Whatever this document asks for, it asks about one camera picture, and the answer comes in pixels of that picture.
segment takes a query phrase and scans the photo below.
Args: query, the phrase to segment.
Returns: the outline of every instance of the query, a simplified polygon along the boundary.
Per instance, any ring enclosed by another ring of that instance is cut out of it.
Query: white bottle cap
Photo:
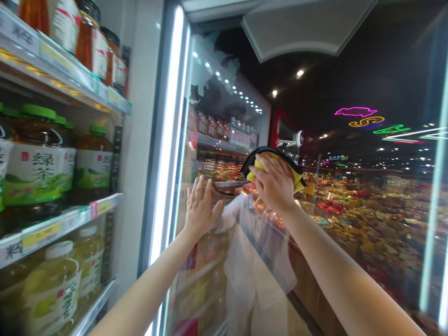
[[[80,238],[88,237],[88,236],[94,235],[95,233],[97,233],[97,231],[98,231],[98,228],[96,225],[87,226],[87,227],[79,230],[78,236]]]
[[[71,250],[73,250],[73,242],[71,240],[54,244],[45,251],[45,259],[59,258],[71,252]]]

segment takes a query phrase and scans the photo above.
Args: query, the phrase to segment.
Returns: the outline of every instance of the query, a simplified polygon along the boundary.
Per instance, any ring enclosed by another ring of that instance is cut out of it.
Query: plastic bottle
[[[78,139],[73,198],[76,204],[88,204],[110,195],[109,177],[112,143],[106,129],[90,125],[90,134]]]
[[[24,119],[15,128],[5,192],[4,217],[11,230],[42,222],[61,214],[65,143],[54,126],[56,112],[41,106],[22,107]]]
[[[64,155],[63,172],[61,177],[62,202],[69,203],[69,191],[73,186],[73,174],[75,172],[76,149],[72,134],[66,129],[67,119],[56,116],[55,125],[58,126],[58,132],[64,137],[66,144],[66,153]]]
[[[26,278],[23,299],[28,335],[49,336],[72,325],[77,309],[82,259],[70,240],[45,251],[45,261]]]
[[[98,235],[97,226],[88,226],[78,231],[75,249],[84,260],[78,304],[80,307],[88,307],[101,292],[100,278],[104,240]]]

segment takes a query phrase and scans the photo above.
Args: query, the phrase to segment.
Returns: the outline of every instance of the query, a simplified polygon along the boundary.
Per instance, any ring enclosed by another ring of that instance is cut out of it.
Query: green bottle cap
[[[56,118],[55,111],[38,105],[25,104],[22,106],[22,111],[31,117],[44,117],[53,120]]]
[[[61,116],[56,116],[55,124],[65,126],[66,123],[67,123],[67,119],[66,118],[61,117]]]
[[[106,129],[101,126],[90,125],[89,131],[90,131],[90,133],[95,132],[95,133],[101,133],[101,134],[106,135]]]
[[[13,109],[12,107],[5,106],[3,108],[3,115],[11,118],[20,118],[20,111]]]

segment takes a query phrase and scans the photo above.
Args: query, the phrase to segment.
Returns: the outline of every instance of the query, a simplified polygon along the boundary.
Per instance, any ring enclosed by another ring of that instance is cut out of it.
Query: store shelf
[[[214,182],[213,185],[216,188],[227,188],[227,187],[239,187],[245,184],[251,183],[250,181],[224,181],[224,182]]]
[[[208,135],[198,133],[197,137],[198,150],[205,150],[218,154],[227,154],[235,156],[248,156],[252,149],[235,145],[227,141],[214,139]]]
[[[84,336],[86,331],[89,329],[90,325],[95,321],[98,313],[104,307],[107,300],[111,297],[113,286],[115,280],[111,280],[104,290],[101,292],[100,296],[93,303],[89,311],[83,316],[76,327],[73,329],[70,336]]]
[[[69,208],[58,217],[0,239],[0,269],[108,212],[119,204],[122,196],[117,193],[88,206]]]
[[[217,259],[210,263],[208,263],[206,266],[202,267],[199,271],[194,273],[192,276],[184,279],[182,283],[179,284],[179,286],[176,289],[176,293],[181,293],[186,288],[190,287],[193,283],[195,283],[198,279],[206,275],[208,272],[210,272],[216,265],[223,262],[224,259]]]
[[[131,104],[102,84],[72,54],[0,7],[0,77],[71,105],[131,114]]]

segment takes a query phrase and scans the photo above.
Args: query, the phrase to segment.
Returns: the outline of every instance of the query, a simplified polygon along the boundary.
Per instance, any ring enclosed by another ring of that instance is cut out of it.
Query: hand
[[[282,158],[277,160],[269,153],[265,156],[256,154],[255,157],[266,171],[265,173],[254,166],[249,166],[255,175],[258,194],[268,207],[282,216],[282,213],[295,206],[291,168]]]
[[[196,241],[211,230],[213,222],[223,211],[223,201],[218,201],[211,210],[212,180],[207,181],[203,192],[204,176],[195,179],[193,188],[187,189],[187,216],[184,230],[192,233]]]

